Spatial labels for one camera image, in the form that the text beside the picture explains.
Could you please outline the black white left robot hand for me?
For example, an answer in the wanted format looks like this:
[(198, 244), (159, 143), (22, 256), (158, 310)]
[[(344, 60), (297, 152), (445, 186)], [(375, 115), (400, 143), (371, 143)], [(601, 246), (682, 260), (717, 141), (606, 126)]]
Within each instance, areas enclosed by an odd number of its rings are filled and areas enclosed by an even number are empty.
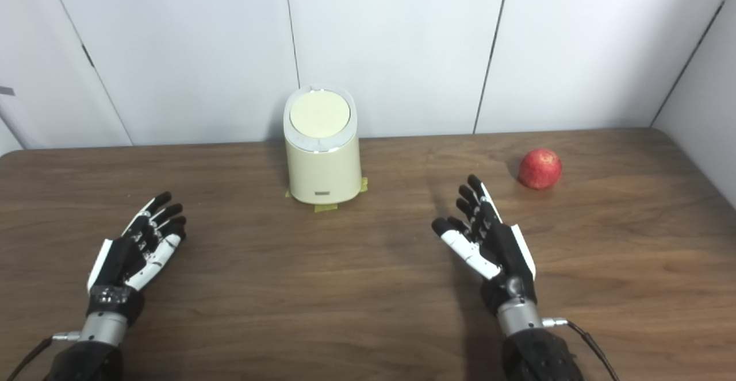
[(87, 315), (116, 313), (128, 326), (144, 310), (144, 289), (186, 239), (187, 219), (170, 192), (155, 196), (120, 236), (103, 241), (87, 280)]

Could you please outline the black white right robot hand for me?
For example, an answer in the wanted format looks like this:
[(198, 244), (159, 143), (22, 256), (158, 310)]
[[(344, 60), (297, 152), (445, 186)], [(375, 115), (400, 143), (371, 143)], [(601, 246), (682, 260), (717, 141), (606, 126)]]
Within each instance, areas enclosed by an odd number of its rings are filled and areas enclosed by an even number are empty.
[(458, 188), (465, 220), (436, 218), (431, 228), (482, 277), (481, 299), (492, 315), (507, 302), (537, 302), (536, 266), (520, 227), (500, 218), (485, 184), (474, 174)]

